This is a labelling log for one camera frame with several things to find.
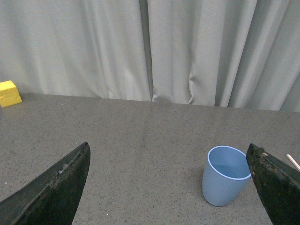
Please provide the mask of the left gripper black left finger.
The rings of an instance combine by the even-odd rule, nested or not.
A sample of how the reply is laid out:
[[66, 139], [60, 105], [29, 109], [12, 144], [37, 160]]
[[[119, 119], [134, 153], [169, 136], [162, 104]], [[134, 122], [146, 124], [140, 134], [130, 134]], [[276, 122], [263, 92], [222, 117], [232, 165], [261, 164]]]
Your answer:
[[82, 143], [26, 186], [0, 203], [2, 225], [70, 225], [90, 167]]

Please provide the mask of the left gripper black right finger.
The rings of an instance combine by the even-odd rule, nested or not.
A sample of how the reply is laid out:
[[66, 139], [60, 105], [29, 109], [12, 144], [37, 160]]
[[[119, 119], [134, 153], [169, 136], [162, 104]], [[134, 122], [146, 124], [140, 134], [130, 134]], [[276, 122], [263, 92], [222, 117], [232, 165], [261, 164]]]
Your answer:
[[300, 223], [300, 172], [263, 148], [249, 145], [246, 154], [260, 200], [274, 225]]

